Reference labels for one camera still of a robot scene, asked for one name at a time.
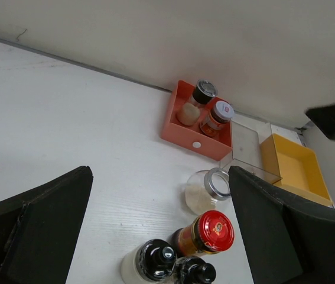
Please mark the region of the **white-lid small brown jar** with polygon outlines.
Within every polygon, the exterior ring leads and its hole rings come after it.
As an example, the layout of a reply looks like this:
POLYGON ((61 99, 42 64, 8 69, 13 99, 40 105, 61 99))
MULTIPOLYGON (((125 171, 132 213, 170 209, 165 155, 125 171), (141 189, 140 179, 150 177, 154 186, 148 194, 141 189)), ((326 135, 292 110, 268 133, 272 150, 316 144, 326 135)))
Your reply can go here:
POLYGON ((217 101, 201 121, 200 130, 208 137, 215 137, 232 120, 234 114, 231 104, 226 101, 217 101))

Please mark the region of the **clear glass jar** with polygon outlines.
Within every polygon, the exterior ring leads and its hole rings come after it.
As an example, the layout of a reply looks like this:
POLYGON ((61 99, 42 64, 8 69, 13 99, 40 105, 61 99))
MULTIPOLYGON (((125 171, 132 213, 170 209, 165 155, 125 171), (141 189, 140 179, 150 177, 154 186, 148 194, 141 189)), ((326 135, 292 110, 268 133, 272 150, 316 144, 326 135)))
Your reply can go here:
POLYGON ((229 174, 219 167, 198 171, 190 176, 183 192, 192 213, 201 215, 209 210, 225 213, 231 200, 229 174))

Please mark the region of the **silver-cap white spice shaker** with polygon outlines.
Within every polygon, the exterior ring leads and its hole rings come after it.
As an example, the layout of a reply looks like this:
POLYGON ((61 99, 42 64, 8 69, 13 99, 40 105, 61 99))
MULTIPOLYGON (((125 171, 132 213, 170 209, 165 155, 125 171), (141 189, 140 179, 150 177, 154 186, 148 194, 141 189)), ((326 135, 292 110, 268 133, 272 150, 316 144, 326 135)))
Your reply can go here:
POLYGON ((193 126, 200 118, 201 110, 217 96, 217 88, 208 80, 200 79, 189 99, 177 111, 178 121, 185 126, 193 126))

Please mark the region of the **red-lid dark sauce jar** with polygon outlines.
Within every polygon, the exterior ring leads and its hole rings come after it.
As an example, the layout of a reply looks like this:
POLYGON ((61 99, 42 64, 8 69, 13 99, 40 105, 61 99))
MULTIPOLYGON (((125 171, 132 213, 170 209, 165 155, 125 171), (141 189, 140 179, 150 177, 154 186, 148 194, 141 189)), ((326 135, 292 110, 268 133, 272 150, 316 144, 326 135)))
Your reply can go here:
POLYGON ((218 254, 231 248, 235 240, 232 223, 225 214, 209 210, 190 225, 175 231, 168 242, 178 257, 218 254))

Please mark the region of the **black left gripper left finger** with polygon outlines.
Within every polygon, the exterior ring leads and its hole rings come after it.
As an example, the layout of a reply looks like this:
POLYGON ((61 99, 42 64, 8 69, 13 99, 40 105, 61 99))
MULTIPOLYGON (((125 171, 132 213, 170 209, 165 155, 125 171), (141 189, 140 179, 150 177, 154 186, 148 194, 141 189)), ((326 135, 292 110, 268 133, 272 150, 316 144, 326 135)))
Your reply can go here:
POLYGON ((88 166, 0 202, 0 283, 65 283, 93 184, 88 166))

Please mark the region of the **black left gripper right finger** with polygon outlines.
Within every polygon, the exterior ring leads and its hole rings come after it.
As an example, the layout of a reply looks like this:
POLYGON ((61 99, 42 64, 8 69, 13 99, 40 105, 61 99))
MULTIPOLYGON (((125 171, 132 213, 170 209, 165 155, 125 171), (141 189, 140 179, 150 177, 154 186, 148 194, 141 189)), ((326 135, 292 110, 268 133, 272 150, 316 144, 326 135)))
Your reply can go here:
POLYGON ((254 283, 335 283, 335 209, 239 166, 228 174, 254 283))

